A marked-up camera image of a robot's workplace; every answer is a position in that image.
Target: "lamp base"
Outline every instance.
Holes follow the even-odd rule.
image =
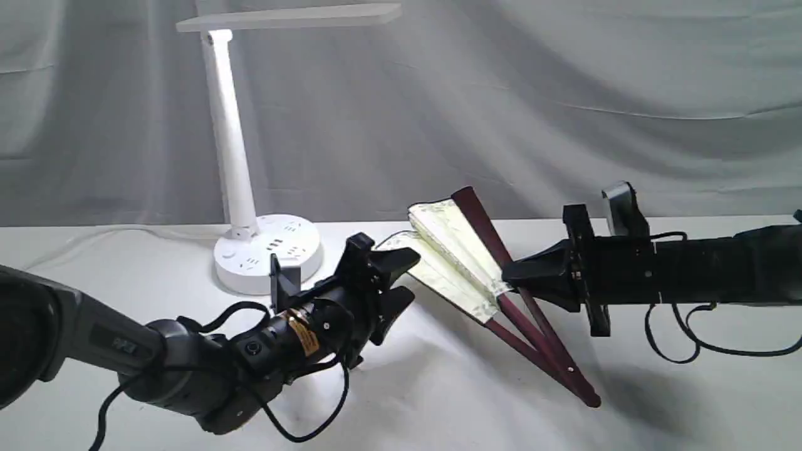
[[[217,277],[232,291],[245,295],[270,294],[270,255],[282,267],[301,268],[301,281],[312,277],[323,263],[318,228],[302,217],[269,214],[257,218],[259,234],[250,241],[226,233],[214,246]]]

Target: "dark red fan rib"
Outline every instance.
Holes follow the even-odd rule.
[[[452,200],[460,208],[463,215],[473,227],[476,234],[484,243],[485,247],[496,260],[503,266],[512,261],[507,248],[501,241],[496,228],[490,221],[490,217],[484,210],[479,198],[476,196],[472,187],[463,188],[452,194]],[[553,367],[553,373],[549,375],[569,388],[582,401],[590,407],[602,405],[599,395],[593,390],[593,386],[585,379],[579,367],[574,363],[565,345],[560,341],[557,333],[552,328],[549,321],[543,314],[543,310],[535,302],[534,298],[526,291],[521,289],[520,296],[523,298],[526,307],[535,319],[537,329],[526,316],[518,310],[512,301],[506,296],[498,298],[501,312],[512,321],[516,328],[524,334],[524,337],[544,356],[549,366]]]

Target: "desk lamp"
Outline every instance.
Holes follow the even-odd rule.
[[[256,215],[229,58],[231,30],[370,26],[400,15],[399,4],[369,3],[210,14],[176,24],[179,32],[200,33],[203,46],[222,189],[231,222],[231,229],[214,246],[214,264],[217,277],[230,290],[269,294],[271,254],[277,255],[285,274],[289,270],[298,282],[311,277],[323,261],[320,233],[314,224],[289,214]]]

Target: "folding fan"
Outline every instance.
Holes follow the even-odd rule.
[[[379,250],[411,247],[420,263],[409,273],[423,285],[474,319],[524,358],[562,384],[585,404],[602,401],[579,371],[535,300],[520,290],[537,326],[507,296],[512,288],[501,280],[501,266],[512,258],[499,238],[473,188],[443,201],[409,209],[415,231],[389,237]],[[493,317],[506,316],[529,341],[519,339]]]

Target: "black cable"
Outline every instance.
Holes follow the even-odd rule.
[[[649,237],[649,239],[654,240],[671,236],[681,237],[683,242],[687,241],[688,239],[688,236],[685,232],[668,232],[665,234],[652,235],[651,237]],[[672,268],[672,271],[675,278],[678,275],[678,269],[679,269],[679,263],[681,262],[682,251],[683,247],[680,246],[679,251],[677,252],[677,257],[674,260],[674,267]],[[654,340],[654,334],[652,334],[650,317],[654,307],[655,304],[649,305],[649,310],[646,311],[646,316],[644,317],[644,331],[646,332],[646,340],[649,342],[649,345],[651,346],[652,350],[655,353],[657,353],[658,356],[662,357],[663,359],[673,364],[689,364],[690,362],[693,362],[699,357],[699,353],[702,351],[703,348],[709,351],[718,352],[719,354],[725,354],[728,356],[742,356],[742,357],[780,357],[780,356],[787,356],[788,354],[792,354],[793,352],[802,349],[802,337],[800,337],[800,339],[796,341],[796,343],[794,343],[793,345],[777,351],[742,351],[739,349],[729,349],[726,347],[719,347],[713,344],[709,344],[699,339],[699,337],[696,336],[693,330],[691,330],[691,325],[690,325],[691,315],[693,315],[698,311],[713,311],[716,308],[716,304],[711,303],[709,305],[694,307],[691,311],[688,312],[688,314],[685,316],[685,320],[683,321],[682,314],[679,313],[679,307],[677,306],[676,303],[672,303],[671,310],[674,312],[674,319],[676,320],[677,324],[679,325],[679,328],[683,331],[685,336],[688,337],[690,341],[694,342],[695,349],[694,353],[687,359],[684,360],[670,359],[660,351],[659,347],[657,346],[657,343]]]
[[[321,337],[322,344],[324,346],[326,346],[326,348],[328,348],[331,352],[335,352],[335,356],[330,362],[327,362],[325,364],[313,364],[313,365],[310,365],[308,368],[316,368],[316,369],[314,369],[313,371],[310,371],[310,372],[304,372],[303,374],[297,375],[297,376],[294,377],[294,379],[297,379],[298,377],[301,377],[301,376],[307,376],[309,374],[312,374],[313,372],[322,371],[323,369],[332,368],[337,363],[339,363],[340,366],[342,367],[342,378],[343,378],[342,395],[340,396],[340,400],[337,403],[337,406],[334,408],[334,411],[331,413],[331,415],[329,415],[328,418],[326,418],[311,433],[308,433],[308,434],[303,435],[303,436],[295,436],[292,433],[290,433],[289,431],[287,431],[287,429],[278,420],[278,418],[275,416],[275,414],[270,409],[270,407],[268,407],[267,401],[259,394],[259,392],[253,387],[253,385],[251,383],[243,382],[243,381],[239,380],[237,377],[234,377],[234,376],[228,374],[227,372],[223,372],[223,371],[217,370],[215,368],[207,368],[207,367],[201,367],[201,366],[196,366],[196,365],[164,365],[164,366],[158,366],[158,367],[149,368],[149,369],[146,369],[146,370],[136,374],[131,379],[128,379],[125,382],[123,382],[122,384],[120,384],[119,387],[115,388],[114,391],[112,391],[106,397],[106,399],[103,400],[103,403],[100,405],[100,409],[98,410],[97,433],[95,435],[95,440],[92,442],[92,445],[89,448],[89,451],[99,451],[100,447],[103,445],[103,441],[106,438],[106,429],[107,429],[106,417],[108,415],[108,409],[111,407],[111,403],[114,402],[114,400],[120,395],[120,393],[124,392],[125,390],[130,388],[133,384],[135,384],[136,382],[138,382],[139,380],[141,380],[143,377],[145,377],[147,375],[151,375],[153,373],[165,373],[165,372],[198,371],[198,372],[206,372],[206,373],[218,376],[218,377],[228,381],[235,388],[244,389],[252,398],[254,398],[255,401],[259,403],[259,405],[261,406],[261,409],[265,412],[267,417],[270,419],[270,422],[273,423],[273,426],[276,428],[276,430],[285,439],[287,439],[288,441],[291,441],[293,443],[303,443],[305,441],[309,441],[309,440],[312,440],[313,438],[317,437],[327,427],[329,427],[329,425],[331,425],[331,423],[334,421],[334,419],[337,418],[337,415],[339,415],[339,413],[342,411],[342,407],[346,403],[346,398],[348,397],[348,389],[350,387],[350,375],[349,375],[348,367],[347,367],[346,360],[345,360],[345,353],[346,353],[347,347],[350,345],[350,340],[351,340],[351,337],[353,336],[353,332],[354,332],[354,316],[345,307],[340,306],[337,303],[332,303],[332,304],[334,304],[337,307],[341,308],[342,311],[346,313],[346,317],[349,319],[348,324],[346,326],[347,327],[347,331],[346,331],[347,340],[345,340],[343,342],[342,346],[338,350],[336,350],[336,352],[333,349],[333,347],[330,346],[330,344],[328,343],[328,340],[326,339],[324,334],[321,334],[321,333],[319,333],[319,331],[316,331],[317,328],[316,327],[312,328],[306,321],[302,321],[307,327],[310,327],[310,329],[312,329],[313,332],[318,333],[318,336]],[[236,304],[232,305],[231,307],[227,308],[220,316],[217,317],[217,319],[215,319],[214,321],[212,321],[210,324],[208,324],[206,326],[201,326],[199,323],[195,322],[194,320],[191,320],[189,318],[184,318],[184,317],[181,317],[181,319],[182,319],[181,322],[185,326],[190,325],[191,326],[190,328],[195,328],[196,327],[197,330],[206,330],[206,329],[209,329],[213,325],[217,325],[217,327],[214,327],[213,329],[209,330],[209,331],[213,331],[214,329],[216,329],[219,326],[221,326],[222,323],[224,323],[225,320],[228,319],[228,317],[230,317],[235,311],[239,311],[239,310],[242,310],[242,309],[250,309],[250,308],[253,308],[253,309],[259,310],[259,311],[265,311],[266,309],[263,310],[262,309],[263,307],[264,306],[262,306],[261,304],[244,301],[244,302],[241,302],[241,303],[236,303]],[[288,309],[287,312],[296,321],[301,321],[301,319],[298,318],[294,314],[294,312],[292,312],[291,310]],[[266,319],[269,318],[269,312],[268,311],[265,312],[265,318]]]

